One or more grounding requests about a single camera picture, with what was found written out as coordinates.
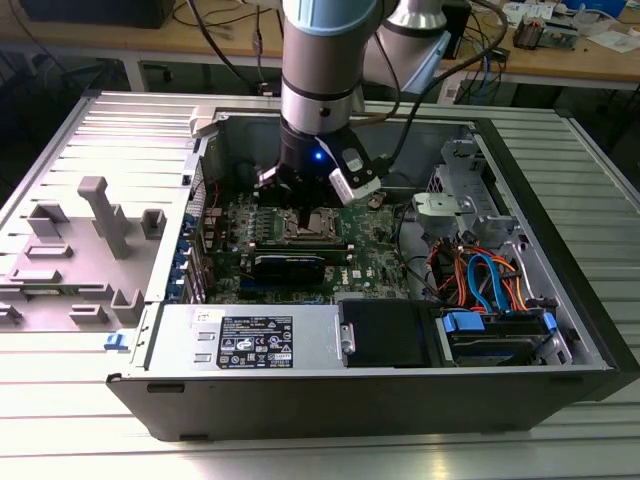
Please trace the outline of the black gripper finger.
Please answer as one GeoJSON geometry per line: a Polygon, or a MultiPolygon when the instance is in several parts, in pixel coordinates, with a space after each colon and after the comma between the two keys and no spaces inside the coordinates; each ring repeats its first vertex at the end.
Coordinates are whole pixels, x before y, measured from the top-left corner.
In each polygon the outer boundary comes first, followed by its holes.
{"type": "Polygon", "coordinates": [[[288,211],[297,230],[307,227],[307,187],[297,171],[279,165],[259,170],[255,193],[259,207],[288,211]]]}
{"type": "Polygon", "coordinates": [[[306,230],[315,236],[337,236],[342,210],[343,207],[337,202],[329,202],[312,209],[306,230]]]}

